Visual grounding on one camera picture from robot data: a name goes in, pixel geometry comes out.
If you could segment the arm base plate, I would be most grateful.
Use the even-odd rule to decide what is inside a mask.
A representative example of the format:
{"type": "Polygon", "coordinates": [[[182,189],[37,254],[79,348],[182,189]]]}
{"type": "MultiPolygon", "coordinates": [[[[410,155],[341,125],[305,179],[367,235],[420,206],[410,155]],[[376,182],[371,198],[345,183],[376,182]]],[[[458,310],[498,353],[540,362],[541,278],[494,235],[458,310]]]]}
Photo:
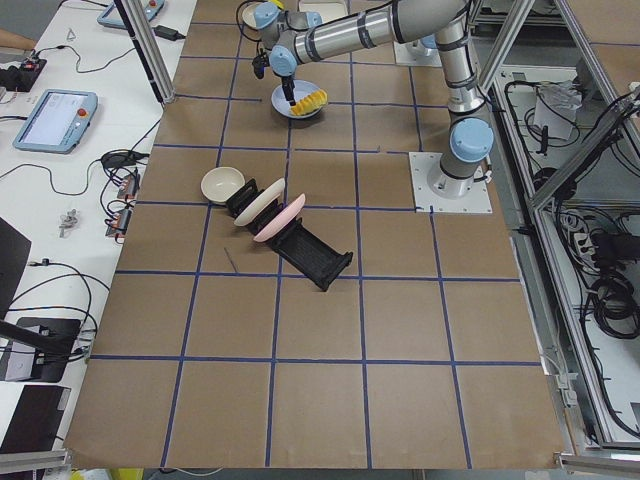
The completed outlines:
{"type": "Polygon", "coordinates": [[[482,168],[478,166],[468,179],[452,179],[441,169],[441,156],[439,152],[409,153],[415,210],[423,213],[492,214],[482,168]]]}
{"type": "Polygon", "coordinates": [[[420,41],[393,43],[395,63],[401,66],[440,68],[441,60],[436,48],[425,47],[420,41]]]}

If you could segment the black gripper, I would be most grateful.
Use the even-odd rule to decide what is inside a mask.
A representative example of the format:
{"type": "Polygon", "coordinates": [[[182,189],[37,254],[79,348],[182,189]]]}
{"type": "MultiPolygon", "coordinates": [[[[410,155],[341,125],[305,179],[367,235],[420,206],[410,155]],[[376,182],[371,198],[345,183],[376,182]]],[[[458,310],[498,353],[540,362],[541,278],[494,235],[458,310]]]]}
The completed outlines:
{"type": "MultiPolygon", "coordinates": [[[[269,56],[266,52],[258,52],[252,60],[253,72],[257,79],[264,78],[266,68],[269,66],[270,66],[269,56]]],[[[295,105],[294,77],[292,75],[289,75],[289,76],[278,75],[278,77],[281,79],[285,100],[288,102],[290,106],[294,106],[295,105]]]]}

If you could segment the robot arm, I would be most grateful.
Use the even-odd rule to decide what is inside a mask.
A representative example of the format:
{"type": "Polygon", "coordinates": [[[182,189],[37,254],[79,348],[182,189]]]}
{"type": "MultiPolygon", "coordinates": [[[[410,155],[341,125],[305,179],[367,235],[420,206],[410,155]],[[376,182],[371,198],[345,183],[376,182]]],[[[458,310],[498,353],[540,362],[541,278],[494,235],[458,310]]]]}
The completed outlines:
{"type": "Polygon", "coordinates": [[[285,99],[295,105],[294,77],[299,66],[433,36],[449,90],[451,119],[449,146],[436,177],[469,181],[494,142],[486,99],[471,60],[469,9],[468,1],[388,1],[325,22],[317,12],[283,10],[265,1],[254,11],[258,41],[264,46],[252,61],[254,75],[261,79],[269,68],[280,78],[285,99]]]}

